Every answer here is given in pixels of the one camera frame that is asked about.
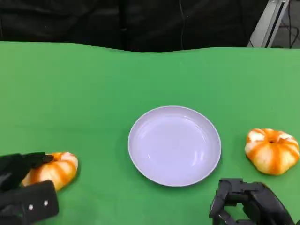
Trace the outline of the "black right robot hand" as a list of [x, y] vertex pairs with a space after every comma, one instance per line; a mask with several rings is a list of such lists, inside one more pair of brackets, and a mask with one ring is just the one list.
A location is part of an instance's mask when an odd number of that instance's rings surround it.
[[[243, 205], [248, 219], [235, 220], [226, 206]], [[212, 201], [209, 217], [214, 225], [295, 225], [290, 213], [274, 192], [262, 182], [222, 178]]]

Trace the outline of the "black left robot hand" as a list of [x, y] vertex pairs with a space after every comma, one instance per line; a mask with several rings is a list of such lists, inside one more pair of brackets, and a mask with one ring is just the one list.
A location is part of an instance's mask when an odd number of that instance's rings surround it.
[[0, 192], [16, 189], [31, 169], [53, 161], [54, 156], [44, 152], [10, 154], [0, 157]]

